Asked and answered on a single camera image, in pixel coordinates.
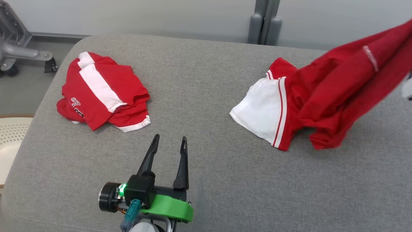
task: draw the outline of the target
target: gray metal frame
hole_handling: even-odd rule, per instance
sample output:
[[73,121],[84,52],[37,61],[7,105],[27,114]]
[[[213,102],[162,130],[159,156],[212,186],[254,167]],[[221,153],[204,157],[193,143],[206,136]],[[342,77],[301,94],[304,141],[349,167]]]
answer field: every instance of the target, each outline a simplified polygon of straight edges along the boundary
[[276,46],[282,19],[276,17],[280,0],[256,0],[250,17],[248,43]]
[[25,48],[32,35],[16,16],[11,7],[0,1],[0,69],[11,69],[16,59],[48,61],[53,53]]

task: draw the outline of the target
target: red and white shirt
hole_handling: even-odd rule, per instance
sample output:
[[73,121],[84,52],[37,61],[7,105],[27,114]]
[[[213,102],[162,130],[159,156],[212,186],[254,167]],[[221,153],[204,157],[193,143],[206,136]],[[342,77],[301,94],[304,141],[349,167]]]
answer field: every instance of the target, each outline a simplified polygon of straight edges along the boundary
[[124,132],[150,124],[147,89],[130,66],[118,65],[110,57],[81,53],[68,68],[62,95],[57,111],[92,130],[105,122]]
[[316,128],[309,137],[315,149],[334,148],[410,70],[412,20],[332,49],[301,69],[278,58],[230,115],[283,151],[302,127]]

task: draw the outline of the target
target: white fabric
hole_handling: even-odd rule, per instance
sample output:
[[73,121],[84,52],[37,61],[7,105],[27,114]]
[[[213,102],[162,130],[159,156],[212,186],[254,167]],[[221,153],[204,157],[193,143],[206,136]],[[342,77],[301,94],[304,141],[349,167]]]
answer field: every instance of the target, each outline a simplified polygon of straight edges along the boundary
[[407,79],[402,86],[402,97],[411,98],[412,97],[412,78]]
[[159,232],[159,229],[152,223],[140,222],[133,226],[130,232]]
[[370,62],[373,65],[373,69],[375,70],[375,72],[379,72],[378,62],[376,61],[375,57],[373,56],[372,52],[370,51],[367,45],[363,46],[363,51],[368,56]]
[[286,120],[286,92],[282,94],[279,91],[285,91],[284,84],[285,78],[260,79],[249,88],[245,98],[229,113],[241,126],[275,147],[279,146]]
[[287,106],[287,99],[286,99],[286,88],[285,88],[285,78],[282,77],[279,79],[279,90],[280,90],[280,96],[281,96],[281,105],[282,105],[282,110],[281,110],[281,119],[279,122],[279,130],[277,132],[277,136],[275,137],[275,142],[274,142],[274,147],[279,147],[279,144],[282,141],[282,135],[283,135],[283,130],[285,129],[285,122],[286,122],[286,114],[288,112]]
[[80,75],[109,112],[113,113],[117,107],[127,104],[120,100],[118,95],[110,88],[99,71],[96,70],[94,64],[89,64],[80,70]]
[[150,124],[150,118],[148,115],[146,115],[146,118],[138,124],[135,125],[128,125],[128,126],[122,126],[122,127],[118,127],[117,128],[121,129],[123,132],[129,132],[129,131],[133,131],[133,130],[138,130],[138,129],[142,129],[143,127],[147,126]]
[[84,69],[89,64],[94,64],[94,60],[88,52],[80,53],[79,59],[80,61],[77,64],[81,69]]

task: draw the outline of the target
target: gray fabric surface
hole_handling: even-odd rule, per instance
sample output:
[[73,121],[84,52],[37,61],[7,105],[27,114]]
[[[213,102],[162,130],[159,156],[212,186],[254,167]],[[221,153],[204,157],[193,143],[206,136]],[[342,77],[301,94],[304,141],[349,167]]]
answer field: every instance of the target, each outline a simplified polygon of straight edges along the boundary
[[[55,108],[69,63],[81,52],[131,65],[149,90],[152,124],[92,132]],[[232,107],[283,57],[302,67],[322,51],[155,36],[94,36],[68,54],[17,154],[1,204],[16,231],[119,231],[101,212],[108,182],[138,170],[156,133],[156,185],[171,186],[188,139],[195,231],[408,231],[411,223],[411,103],[398,90],[362,117],[337,149],[316,151],[309,131],[281,152],[236,124]]]

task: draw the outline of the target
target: teal connector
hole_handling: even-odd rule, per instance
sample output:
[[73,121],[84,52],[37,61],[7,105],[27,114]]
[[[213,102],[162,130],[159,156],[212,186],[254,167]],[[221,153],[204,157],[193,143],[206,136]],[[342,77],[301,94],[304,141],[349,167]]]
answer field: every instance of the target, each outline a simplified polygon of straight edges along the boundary
[[133,199],[130,203],[129,209],[127,209],[126,214],[124,215],[124,219],[120,224],[120,229],[122,232],[129,232],[133,221],[136,218],[137,214],[139,213],[141,208],[141,202],[138,199]]

